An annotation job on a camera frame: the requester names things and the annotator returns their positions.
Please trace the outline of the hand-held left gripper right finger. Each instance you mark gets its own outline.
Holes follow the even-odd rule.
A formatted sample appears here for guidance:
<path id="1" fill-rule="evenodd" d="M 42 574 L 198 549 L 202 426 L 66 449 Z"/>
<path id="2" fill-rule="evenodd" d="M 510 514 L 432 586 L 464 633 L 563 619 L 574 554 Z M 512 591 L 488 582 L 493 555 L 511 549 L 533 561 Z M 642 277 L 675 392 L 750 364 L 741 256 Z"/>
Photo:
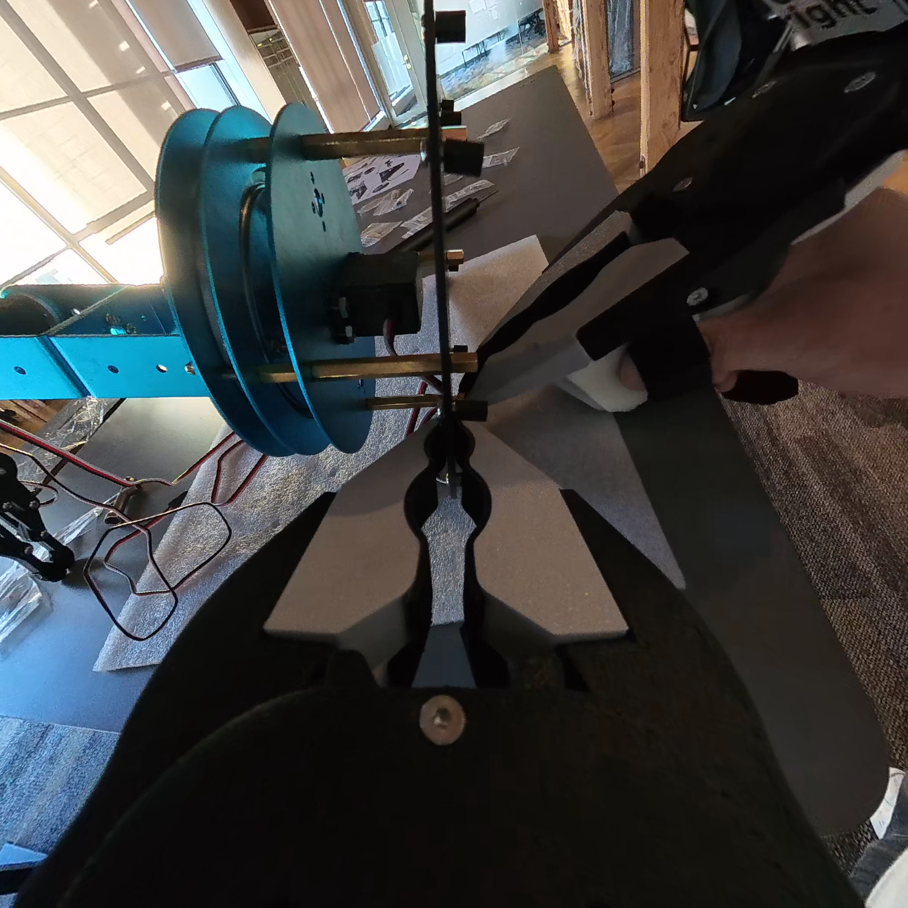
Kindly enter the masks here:
<path id="1" fill-rule="evenodd" d="M 562 646 L 624 637 L 629 626 L 560 487 L 479 423 L 459 437 L 465 548 L 460 635 L 478 687 Z"/>

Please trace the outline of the dark grey desk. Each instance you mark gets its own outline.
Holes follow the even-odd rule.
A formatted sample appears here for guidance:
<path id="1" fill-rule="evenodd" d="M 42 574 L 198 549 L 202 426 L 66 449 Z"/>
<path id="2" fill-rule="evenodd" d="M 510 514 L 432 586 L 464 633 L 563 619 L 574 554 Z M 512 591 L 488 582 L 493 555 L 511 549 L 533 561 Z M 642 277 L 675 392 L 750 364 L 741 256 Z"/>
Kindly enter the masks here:
<path id="1" fill-rule="evenodd" d="M 469 107 L 520 151 L 489 210 L 457 231 L 468 261 L 537 235 L 549 260 L 616 194 L 558 68 Z M 755 698 L 786 778 L 819 834 L 876 809 L 891 746 L 788 530 L 710 391 L 614 416 L 685 579 L 682 589 Z M 2 644 L 2 716 L 119 732 L 151 665 L 95 672 L 113 626 L 76 567 Z"/>

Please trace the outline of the blue hobby robot arm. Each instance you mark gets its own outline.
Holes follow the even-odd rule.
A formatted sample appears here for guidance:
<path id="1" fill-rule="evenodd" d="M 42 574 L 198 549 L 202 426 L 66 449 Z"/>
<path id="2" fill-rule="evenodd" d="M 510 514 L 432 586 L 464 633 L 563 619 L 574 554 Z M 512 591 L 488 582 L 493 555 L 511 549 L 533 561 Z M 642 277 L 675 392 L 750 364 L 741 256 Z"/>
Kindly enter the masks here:
<path id="1" fill-rule="evenodd" d="M 154 185 L 164 267 L 150 285 L 17 285 L 2 292 L 2 395 L 207 396 L 261 453 L 360 450 L 378 410 L 437 408 L 449 483 L 465 419 L 452 375 L 443 172 L 478 177 L 484 147 L 437 96 L 437 44 L 466 37 L 462 10 L 423 15 L 428 128 L 327 132 L 304 104 L 191 109 L 165 134 Z M 422 247 L 368 254 L 345 158 L 419 153 L 431 221 Z M 402 351 L 435 316 L 428 351 Z"/>

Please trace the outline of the person's white shoe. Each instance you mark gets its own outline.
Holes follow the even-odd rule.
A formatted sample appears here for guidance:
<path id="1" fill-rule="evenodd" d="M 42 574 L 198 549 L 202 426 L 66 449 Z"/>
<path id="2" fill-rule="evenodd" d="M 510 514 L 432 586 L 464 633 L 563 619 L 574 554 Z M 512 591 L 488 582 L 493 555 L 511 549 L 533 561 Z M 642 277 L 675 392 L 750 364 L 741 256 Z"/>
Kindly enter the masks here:
<path id="1" fill-rule="evenodd" d="M 873 832 L 876 838 L 880 840 L 883 839 L 889 829 L 902 793 L 902 783 L 905 779 L 905 771 L 897 767 L 889 767 L 888 774 L 888 784 L 883 798 L 870 817 Z"/>

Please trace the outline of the beige roller blind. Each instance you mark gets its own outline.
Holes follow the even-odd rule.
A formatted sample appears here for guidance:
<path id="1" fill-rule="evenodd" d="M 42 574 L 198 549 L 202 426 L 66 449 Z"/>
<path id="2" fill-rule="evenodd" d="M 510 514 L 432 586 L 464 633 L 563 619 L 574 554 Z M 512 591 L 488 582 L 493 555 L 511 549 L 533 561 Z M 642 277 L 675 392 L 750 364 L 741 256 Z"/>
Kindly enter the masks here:
<path id="1" fill-rule="evenodd" d="M 188 1 L 129 4 L 176 73 L 221 61 L 221 54 Z"/>

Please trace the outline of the wooden post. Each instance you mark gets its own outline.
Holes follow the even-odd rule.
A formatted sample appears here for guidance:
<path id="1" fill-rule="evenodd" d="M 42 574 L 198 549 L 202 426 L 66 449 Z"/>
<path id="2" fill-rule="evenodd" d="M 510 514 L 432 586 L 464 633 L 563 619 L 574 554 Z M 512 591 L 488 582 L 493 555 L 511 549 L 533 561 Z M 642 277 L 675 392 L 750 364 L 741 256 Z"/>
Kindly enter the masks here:
<path id="1" fill-rule="evenodd" d="M 593 121 L 611 115 L 614 99 L 609 72 L 607 1 L 582 1 L 585 88 Z"/>
<path id="2" fill-rule="evenodd" d="M 679 138 L 693 127 L 680 120 L 687 53 L 682 1 L 641 1 L 640 157 L 649 173 Z"/>

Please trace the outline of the large glass window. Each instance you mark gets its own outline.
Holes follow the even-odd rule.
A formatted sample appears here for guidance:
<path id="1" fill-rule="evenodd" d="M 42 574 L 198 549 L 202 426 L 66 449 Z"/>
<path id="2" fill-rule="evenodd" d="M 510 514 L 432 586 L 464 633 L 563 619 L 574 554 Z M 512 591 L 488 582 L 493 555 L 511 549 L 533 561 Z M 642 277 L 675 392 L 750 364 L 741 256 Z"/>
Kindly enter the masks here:
<path id="1" fill-rule="evenodd" d="M 130 2 L 2 2 L 2 287 L 156 281 L 153 188 L 183 113 L 291 100 L 380 117 L 338 2 L 189 2 L 221 61 L 176 73 Z"/>

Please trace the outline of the printed instruction sheet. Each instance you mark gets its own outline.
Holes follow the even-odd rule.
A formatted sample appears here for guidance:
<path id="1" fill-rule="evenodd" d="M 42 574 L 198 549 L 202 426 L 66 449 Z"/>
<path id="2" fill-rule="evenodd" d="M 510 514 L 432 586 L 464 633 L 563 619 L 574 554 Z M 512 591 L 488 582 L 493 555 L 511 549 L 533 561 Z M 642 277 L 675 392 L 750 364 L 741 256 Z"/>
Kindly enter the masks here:
<path id="1" fill-rule="evenodd" d="M 353 205 L 366 202 L 413 179 L 419 171 L 418 153 L 362 158 L 342 169 Z"/>

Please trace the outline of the person's grey trouser leg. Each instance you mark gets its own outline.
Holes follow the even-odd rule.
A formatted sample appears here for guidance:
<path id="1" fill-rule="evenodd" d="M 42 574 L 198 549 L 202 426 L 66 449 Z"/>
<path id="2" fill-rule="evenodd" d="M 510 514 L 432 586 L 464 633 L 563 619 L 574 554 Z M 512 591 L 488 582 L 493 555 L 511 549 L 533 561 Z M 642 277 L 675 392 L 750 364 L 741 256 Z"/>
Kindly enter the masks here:
<path id="1" fill-rule="evenodd" d="M 907 839 L 875 840 L 850 874 L 865 907 L 907 906 Z"/>

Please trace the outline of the black robot claw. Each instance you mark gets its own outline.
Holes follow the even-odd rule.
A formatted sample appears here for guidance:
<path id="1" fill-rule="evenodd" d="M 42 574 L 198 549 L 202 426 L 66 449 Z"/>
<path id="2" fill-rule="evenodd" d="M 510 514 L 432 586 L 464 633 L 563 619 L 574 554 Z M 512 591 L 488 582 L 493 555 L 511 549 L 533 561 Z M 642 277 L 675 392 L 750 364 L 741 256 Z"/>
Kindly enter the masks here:
<path id="1" fill-rule="evenodd" d="M 74 553 L 46 529 L 38 494 L 18 479 L 17 463 L 1 455 L 1 556 L 49 582 L 63 580 Z"/>

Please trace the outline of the crumpled clear plastic wrap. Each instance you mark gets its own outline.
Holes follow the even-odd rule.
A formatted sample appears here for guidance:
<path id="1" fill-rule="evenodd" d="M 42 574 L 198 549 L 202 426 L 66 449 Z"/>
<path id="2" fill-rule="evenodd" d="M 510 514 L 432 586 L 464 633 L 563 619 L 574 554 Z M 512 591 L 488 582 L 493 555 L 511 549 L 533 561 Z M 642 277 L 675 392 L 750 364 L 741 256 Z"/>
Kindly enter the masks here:
<path id="1" fill-rule="evenodd" d="M 104 423 L 123 399 L 77 399 L 51 401 L 62 408 L 53 414 L 45 425 L 34 434 L 48 441 L 54 448 L 75 453 Z"/>

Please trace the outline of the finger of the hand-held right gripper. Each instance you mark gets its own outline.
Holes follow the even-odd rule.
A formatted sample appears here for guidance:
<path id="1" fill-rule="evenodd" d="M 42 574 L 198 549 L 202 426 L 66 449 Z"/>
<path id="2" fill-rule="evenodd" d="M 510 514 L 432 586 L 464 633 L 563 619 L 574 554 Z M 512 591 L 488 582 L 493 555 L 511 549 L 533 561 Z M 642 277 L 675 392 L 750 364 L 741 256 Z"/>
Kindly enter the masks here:
<path id="1" fill-rule="evenodd" d="M 589 367 L 627 345 L 649 398 L 664 401 L 703 386 L 703 341 L 687 296 L 703 283 L 703 255 L 675 239 L 632 245 L 577 297 L 486 357 L 468 400 L 494 404 Z"/>
<path id="2" fill-rule="evenodd" d="M 464 392 L 519 394 L 564 374 L 553 362 L 575 343 L 581 319 L 603 306 L 584 293 L 634 242 L 631 216 L 617 210 L 563 251 L 480 343 Z"/>

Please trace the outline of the person's right hand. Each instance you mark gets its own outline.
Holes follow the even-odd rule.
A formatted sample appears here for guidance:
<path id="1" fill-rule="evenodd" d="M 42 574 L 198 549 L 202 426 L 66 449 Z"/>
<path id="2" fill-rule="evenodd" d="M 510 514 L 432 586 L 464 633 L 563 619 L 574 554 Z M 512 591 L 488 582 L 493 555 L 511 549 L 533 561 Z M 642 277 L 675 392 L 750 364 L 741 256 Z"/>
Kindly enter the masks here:
<path id="1" fill-rule="evenodd" d="M 699 322 L 712 383 L 781 371 L 849 395 L 907 396 L 907 199 L 879 188 L 794 245 L 766 292 Z"/>

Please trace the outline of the group of small parts bags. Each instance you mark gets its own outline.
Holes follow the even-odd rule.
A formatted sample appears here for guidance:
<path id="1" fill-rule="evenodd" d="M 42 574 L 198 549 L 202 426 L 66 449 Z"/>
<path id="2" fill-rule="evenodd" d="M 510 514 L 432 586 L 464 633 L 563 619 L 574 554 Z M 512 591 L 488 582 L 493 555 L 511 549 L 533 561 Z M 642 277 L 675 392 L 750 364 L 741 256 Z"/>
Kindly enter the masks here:
<path id="1" fill-rule="evenodd" d="M 487 154 L 483 159 L 482 172 L 489 168 L 509 165 L 517 151 L 518 147 L 515 147 Z M 428 166 L 424 166 L 421 159 L 419 171 L 413 179 L 366 202 L 353 205 L 360 221 L 365 225 L 360 231 L 360 241 L 364 249 L 386 240 L 398 229 L 402 230 L 402 237 L 406 240 L 430 224 L 431 210 L 428 203 L 423 210 L 415 213 L 411 204 L 416 191 L 414 181 L 423 170 L 427 171 Z M 482 177 L 448 175 L 444 172 L 442 176 L 443 188 L 448 187 L 445 189 L 445 211 L 450 210 L 464 198 L 486 198 L 495 188 L 490 180 Z"/>

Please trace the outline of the small clear plastic bag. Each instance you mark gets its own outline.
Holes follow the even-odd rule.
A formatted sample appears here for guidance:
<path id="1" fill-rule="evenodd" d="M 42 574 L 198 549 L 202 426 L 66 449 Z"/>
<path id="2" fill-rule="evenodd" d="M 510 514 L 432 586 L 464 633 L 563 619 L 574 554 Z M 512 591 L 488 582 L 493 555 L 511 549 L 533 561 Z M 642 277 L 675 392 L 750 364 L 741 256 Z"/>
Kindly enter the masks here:
<path id="1" fill-rule="evenodd" d="M 123 520 L 124 515 L 110 507 L 90 507 L 60 528 L 55 537 L 63 545 L 75 550 L 83 545 L 80 540 L 88 539 L 92 535 L 97 536 L 103 526 L 120 526 Z"/>

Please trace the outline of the grey foam sheet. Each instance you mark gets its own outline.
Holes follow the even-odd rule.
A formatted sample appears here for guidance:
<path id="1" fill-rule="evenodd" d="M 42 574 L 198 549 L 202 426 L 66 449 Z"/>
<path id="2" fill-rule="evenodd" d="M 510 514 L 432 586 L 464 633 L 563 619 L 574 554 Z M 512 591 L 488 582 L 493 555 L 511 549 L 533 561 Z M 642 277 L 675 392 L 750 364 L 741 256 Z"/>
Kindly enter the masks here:
<path id="1" fill-rule="evenodd" d="M 471 349 L 516 303 L 548 264 L 533 235 L 468 261 L 449 275 L 451 328 L 457 343 Z M 404 337 L 400 349 L 434 349 L 435 316 L 424 318 L 420 334 Z M 233 537 L 218 559 L 178 592 L 179 604 L 166 627 L 145 642 L 111 629 L 98 653 L 95 672 L 159 664 L 201 604 L 266 542 L 326 491 L 336 492 L 357 472 L 396 446 L 409 416 L 379 413 L 369 438 L 354 455 L 326 448 L 313 456 L 267 458 L 233 505 L 224 508 Z M 643 552 L 680 589 L 685 579 L 644 493 L 640 476 L 616 419 L 549 386 L 497 405 L 485 424 L 508 445 L 563 489 L 573 489 Z M 259 454 L 238 448 L 223 462 L 226 492 L 251 471 Z M 221 544 L 224 528 L 208 507 L 176 515 L 154 553 L 167 577 L 180 579 Z M 120 622 L 137 636 L 151 632 L 172 607 L 166 594 L 127 599 Z"/>

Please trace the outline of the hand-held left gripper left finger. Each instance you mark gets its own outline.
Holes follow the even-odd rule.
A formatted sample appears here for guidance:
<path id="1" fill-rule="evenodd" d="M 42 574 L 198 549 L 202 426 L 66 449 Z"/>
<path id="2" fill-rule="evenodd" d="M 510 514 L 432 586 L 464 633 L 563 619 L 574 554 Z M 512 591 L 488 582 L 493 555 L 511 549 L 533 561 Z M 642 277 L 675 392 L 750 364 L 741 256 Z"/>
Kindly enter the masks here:
<path id="1" fill-rule="evenodd" d="M 264 624 L 267 635 L 359 652 L 371 669 L 386 669 L 387 685 L 412 685 L 431 610 L 408 612 L 421 540 L 405 495 L 431 468 L 426 442 L 435 428 L 406 437 L 335 495 Z"/>

